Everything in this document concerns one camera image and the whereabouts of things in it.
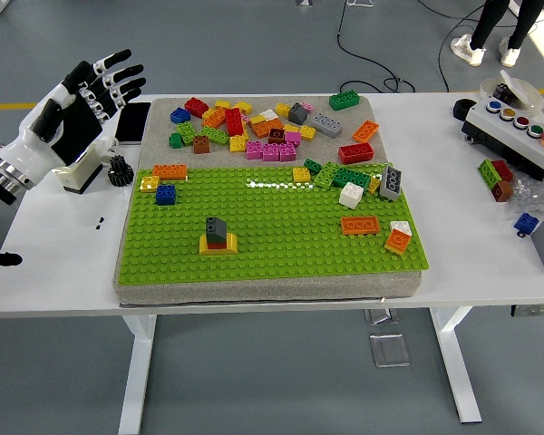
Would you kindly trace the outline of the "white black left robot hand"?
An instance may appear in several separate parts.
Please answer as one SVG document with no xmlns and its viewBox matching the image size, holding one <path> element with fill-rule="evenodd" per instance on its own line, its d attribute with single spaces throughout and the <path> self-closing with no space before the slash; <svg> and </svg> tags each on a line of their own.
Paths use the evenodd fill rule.
<svg viewBox="0 0 544 435">
<path fill-rule="evenodd" d="M 141 94 L 143 66 L 124 66 L 125 49 L 80 62 L 26 115 L 19 134 L 0 149 L 0 183 L 37 185 L 51 170 L 74 163 L 102 125 Z"/>
</svg>

